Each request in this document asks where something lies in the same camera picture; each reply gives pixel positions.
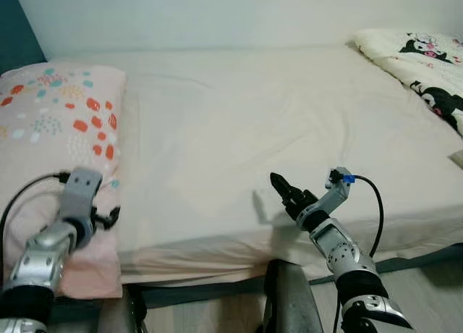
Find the pink pillow with coloured dots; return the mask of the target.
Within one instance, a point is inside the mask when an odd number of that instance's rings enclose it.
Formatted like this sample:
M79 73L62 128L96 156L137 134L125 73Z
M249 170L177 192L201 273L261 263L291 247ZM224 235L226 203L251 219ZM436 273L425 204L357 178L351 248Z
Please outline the pink pillow with coloured dots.
M128 76L92 64L32 64L0 75L0 214L4 270L55 218L61 184L49 175L88 167L103 175L95 197L106 215L122 202L120 139Z

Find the cream cartoon print blanket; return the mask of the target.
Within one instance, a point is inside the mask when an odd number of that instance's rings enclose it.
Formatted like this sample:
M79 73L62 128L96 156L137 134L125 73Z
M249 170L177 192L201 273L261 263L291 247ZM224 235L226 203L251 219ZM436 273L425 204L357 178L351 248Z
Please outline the cream cartoon print blanket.
M461 39L442 33L366 29L354 34L352 42L459 132L463 112Z

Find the teal upholstered headboard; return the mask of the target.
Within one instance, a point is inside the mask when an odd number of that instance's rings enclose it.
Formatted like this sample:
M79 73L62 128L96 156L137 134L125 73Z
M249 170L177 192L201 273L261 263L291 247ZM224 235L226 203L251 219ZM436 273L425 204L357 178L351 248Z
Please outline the teal upholstered headboard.
M20 0L0 0L0 75L47 62Z

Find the dark teal bed frame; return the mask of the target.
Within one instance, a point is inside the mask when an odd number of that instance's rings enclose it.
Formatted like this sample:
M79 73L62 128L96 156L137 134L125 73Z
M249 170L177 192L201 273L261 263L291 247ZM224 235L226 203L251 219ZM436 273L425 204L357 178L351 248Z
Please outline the dark teal bed frame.
M413 259L394 258L378 261L378 273L383 276L410 268L434 266L444 261L461 261L463 244L457 243L442 250L433 251ZM129 284L127 290L133 300L139 300L148 309L192 303L193 301L221 299L232 295L263 294L265 292L266 270L258 277L238 282L218 282L211 284L191 284L191 286L167 287L155 284Z

